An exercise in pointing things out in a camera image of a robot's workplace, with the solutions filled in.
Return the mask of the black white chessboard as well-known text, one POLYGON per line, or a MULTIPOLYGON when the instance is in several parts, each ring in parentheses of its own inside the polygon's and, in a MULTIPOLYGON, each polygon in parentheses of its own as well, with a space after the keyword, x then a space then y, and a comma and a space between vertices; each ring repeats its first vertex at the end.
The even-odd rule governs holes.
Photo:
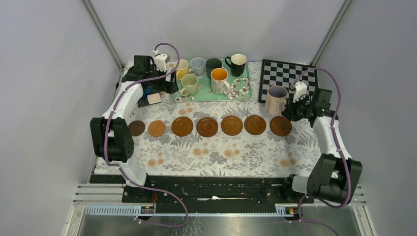
MULTIPOLYGON (((313 68, 313 66, 263 59, 258 101, 260 103, 266 102, 267 91, 271 86, 282 86, 286 88, 290 93, 293 93, 289 90, 290 85, 303 71, 310 68, 313 68)), ((300 81, 307 85, 307 92, 310 96, 312 96, 315 87, 318 86, 317 71, 309 71, 306 74, 303 74, 300 81)))

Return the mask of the small light wooden coaster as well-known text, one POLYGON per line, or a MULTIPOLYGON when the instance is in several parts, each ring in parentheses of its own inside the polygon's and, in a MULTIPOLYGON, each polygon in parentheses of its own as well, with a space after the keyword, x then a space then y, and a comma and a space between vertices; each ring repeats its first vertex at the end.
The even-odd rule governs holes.
POLYGON ((148 133, 153 137, 162 136, 166 131, 166 124, 161 120, 152 121, 148 126, 148 133))

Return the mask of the brown wooden coaster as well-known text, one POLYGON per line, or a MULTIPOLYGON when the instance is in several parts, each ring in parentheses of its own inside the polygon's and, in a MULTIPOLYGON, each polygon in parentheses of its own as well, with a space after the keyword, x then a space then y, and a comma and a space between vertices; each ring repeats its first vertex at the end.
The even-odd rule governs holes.
POLYGON ((205 117, 197 122, 196 128, 202 137, 209 138, 218 132, 218 123, 213 118, 205 117))
POLYGON ((261 135, 266 126, 266 121, 258 115, 248 116, 244 121, 244 128, 251 135, 261 135))
POLYGON ((281 137, 287 136, 292 131, 291 122, 283 116, 276 116, 272 118, 269 122, 269 127, 272 133, 281 137))
POLYGON ((175 135, 184 137, 192 132, 193 121, 188 117, 178 117, 173 120, 171 128, 175 135))
POLYGON ((243 129, 243 122, 236 116, 226 116, 221 122, 222 131, 230 136, 238 135, 243 129))

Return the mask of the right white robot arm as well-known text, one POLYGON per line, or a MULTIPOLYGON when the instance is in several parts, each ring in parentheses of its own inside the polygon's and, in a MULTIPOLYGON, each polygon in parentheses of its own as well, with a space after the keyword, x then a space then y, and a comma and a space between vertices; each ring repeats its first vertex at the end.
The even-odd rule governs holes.
POLYGON ((352 199, 362 173, 362 163, 347 152, 339 132, 338 110, 331 110, 331 90, 292 88, 283 116, 290 121, 307 119, 313 128, 321 156, 309 176, 290 175, 282 189, 284 200, 293 203, 305 194, 333 208, 342 208, 352 199))

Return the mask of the small dark wooden coaster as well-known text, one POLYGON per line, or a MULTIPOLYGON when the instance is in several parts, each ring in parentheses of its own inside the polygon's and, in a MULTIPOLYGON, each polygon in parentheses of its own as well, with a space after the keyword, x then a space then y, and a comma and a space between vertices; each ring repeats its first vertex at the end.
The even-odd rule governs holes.
POLYGON ((128 125, 128 130, 131 136, 136 137, 144 132, 145 127, 146 126, 142 121, 136 120, 128 125))

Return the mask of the pink mug purple inside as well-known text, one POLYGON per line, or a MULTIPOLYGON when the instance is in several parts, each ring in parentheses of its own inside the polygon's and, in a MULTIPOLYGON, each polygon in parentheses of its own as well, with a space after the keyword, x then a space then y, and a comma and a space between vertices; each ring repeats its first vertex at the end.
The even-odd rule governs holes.
POLYGON ((267 90, 267 98, 265 102, 266 111, 270 115, 282 116, 288 98, 288 91, 282 86, 271 86, 267 90))

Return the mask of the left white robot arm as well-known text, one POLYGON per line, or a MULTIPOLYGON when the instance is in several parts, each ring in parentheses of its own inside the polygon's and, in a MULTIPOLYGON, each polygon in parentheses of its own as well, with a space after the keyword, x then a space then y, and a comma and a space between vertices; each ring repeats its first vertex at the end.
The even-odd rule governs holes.
POLYGON ((168 68, 169 60, 168 54, 156 53, 154 57, 135 55, 109 109, 90 121, 95 155, 120 171, 126 185, 135 187, 133 194, 140 202, 150 200, 153 190, 145 184, 146 171, 130 161, 135 145, 128 126, 139 103, 152 105, 160 98, 160 92, 173 91, 176 75, 168 68))

